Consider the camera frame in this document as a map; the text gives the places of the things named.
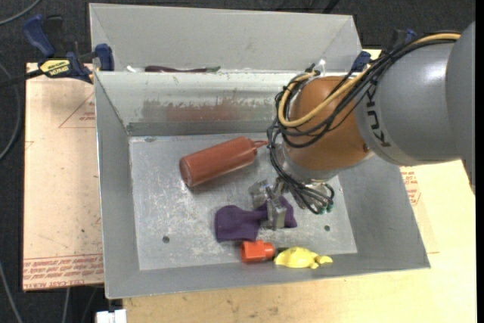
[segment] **table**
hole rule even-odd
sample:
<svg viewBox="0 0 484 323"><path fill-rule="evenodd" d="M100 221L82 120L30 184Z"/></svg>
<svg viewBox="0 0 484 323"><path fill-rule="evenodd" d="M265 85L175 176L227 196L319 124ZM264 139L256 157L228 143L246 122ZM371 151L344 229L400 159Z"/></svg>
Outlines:
<svg viewBox="0 0 484 323"><path fill-rule="evenodd" d="M24 290L102 282L92 92L27 83ZM402 174L431 269L129 298L129 323L476 321L476 205L461 162Z"/></svg>

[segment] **wire bundle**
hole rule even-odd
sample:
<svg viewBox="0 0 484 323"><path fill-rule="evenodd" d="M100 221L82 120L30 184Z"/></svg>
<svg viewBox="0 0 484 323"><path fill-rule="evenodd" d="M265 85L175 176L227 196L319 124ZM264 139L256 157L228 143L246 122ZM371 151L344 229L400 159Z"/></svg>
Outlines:
<svg viewBox="0 0 484 323"><path fill-rule="evenodd" d="M304 148L314 144L329 131L332 131L341 125L363 99L370 86L372 84L375 85L377 80L399 58L424 46L455 42L460 36L460 33L456 32L432 33L414 39L409 43L402 43L391 51L382 51L381 55L376 60L371 61L369 65L357 75L355 75L356 71L351 69L318 106L313 108L305 116L296 120L290 120L289 118L290 102L307 82L319 76L319 72L314 70L315 65L313 64L306 70L306 72L293 77L288 84L283 87L282 92L278 93L275 97L276 117L267 129L268 149L270 152L271 164L300 206L303 205L302 207L308 208L314 214L321 214L325 210L330 210L334 204L334 190L330 189L330 195L316 191L315 189L308 187L304 182L296 180L292 175L285 171L277 155L279 135L282 136L285 144L288 144L293 148ZM301 128L303 125L310 123L311 120L316 118L318 113L326 108L330 102L341 96L342 98L340 102L328 117L321 120L319 123L312 124L310 128ZM338 122L338 124L334 125L337 116L348 107L349 104L353 104L352 109L341 119L341 121ZM301 136L306 136L310 139L303 143L294 143L289 139L290 137Z"/></svg>

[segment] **yellow toy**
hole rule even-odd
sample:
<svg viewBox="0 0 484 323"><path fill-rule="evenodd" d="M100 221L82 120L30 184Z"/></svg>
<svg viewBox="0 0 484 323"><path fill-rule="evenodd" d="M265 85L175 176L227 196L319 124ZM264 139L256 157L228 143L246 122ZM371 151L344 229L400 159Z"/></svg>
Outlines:
<svg viewBox="0 0 484 323"><path fill-rule="evenodd" d="M274 259L274 263L278 266L286 266L288 268L311 268L316 269L321 264L331 263L333 260L329 256L319 256L304 247L290 247L289 249L280 252Z"/></svg>

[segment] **tan cable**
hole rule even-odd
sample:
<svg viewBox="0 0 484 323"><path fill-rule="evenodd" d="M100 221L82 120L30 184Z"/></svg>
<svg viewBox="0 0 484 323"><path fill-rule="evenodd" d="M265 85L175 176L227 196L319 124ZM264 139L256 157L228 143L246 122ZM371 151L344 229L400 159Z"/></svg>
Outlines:
<svg viewBox="0 0 484 323"><path fill-rule="evenodd" d="M451 39L451 40L457 41L460 37L461 37L461 34L457 34L457 33L439 33L439 34L433 34L431 36L424 36L423 38L417 39L413 41L411 45L433 41L434 39Z"/></svg>
<svg viewBox="0 0 484 323"><path fill-rule="evenodd" d="M323 102L321 102L316 108L311 110L311 112L307 113L305 116L301 117L300 119L297 120L292 120L288 121L284 117L284 106L286 105L287 98L289 97L290 92L292 91L291 88L287 88L284 94L282 95L281 102L279 104L279 109L278 109L278 119L279 123L281 123L283 126L286 127L296 127L296 126L301 126L304 123L307 123L310 119L312 119L314 116L316 116L319 112L321 112L324 108L326 108L330 102L332 102L335 98L338 98L341 96L342 93L346 92L348 89L354 86L360 78L363 77L363 75L366 74L366 72L370 69L370 67L367 67L365 70L363 70L360 74L358 74L355 78L350 79L346 84L341 86L338 90L336 90L331 96L327 97Z"/></svg>
<svg viewBox="0 0 484 323"><path fill-rule="evenodd" d="M417 39L413 41L411 45L417 45L419 43L428 42L434 39L458 40L460 37L461 37L461 34L457 34L457 33L438 33L438 34L432 34L430 36L424 36L423 38ZM326 98L323 102L321 102L316 108L311 110L305 116L297 120L286 120L286 118L284 117L284 108L286 106L287 99L289 98L289 95L294 88L294 85L296 85L297 82L306 81L307 79L313 77L315 74L308 73L308 74L302 75L299 78L296 78L290 85L288 85L288 87L286 88L285 92L282 95L281 102L279 104L279 109L278 109L279 123L281 123L281 125L283 126L290 127L290 128L301 126L302 124L307 123L309 120L314 118L319 112L321 112L324 108L326 108L329 105L329 103L332 102L335 98L338 98L339 96L341 96L342 93L346 92L348 89L353 87L354 84L356 84L370 68L371 67L367 67L355 78L350 79L345 85L341 86L341 88L336 90L331 96Z"/></svg>

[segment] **ketchup bottle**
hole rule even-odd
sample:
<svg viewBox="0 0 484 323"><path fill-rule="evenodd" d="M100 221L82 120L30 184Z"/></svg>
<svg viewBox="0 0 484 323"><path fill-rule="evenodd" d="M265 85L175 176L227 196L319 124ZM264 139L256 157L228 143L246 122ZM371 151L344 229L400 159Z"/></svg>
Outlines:
<svg viewBox="0 0 484 323"><path fill-rule="evenodd" d="M245 136L225 141L180 159L180 173L188 187L194 187L228 172L249 166L257 148L267 141L254 141Z"/></svg>

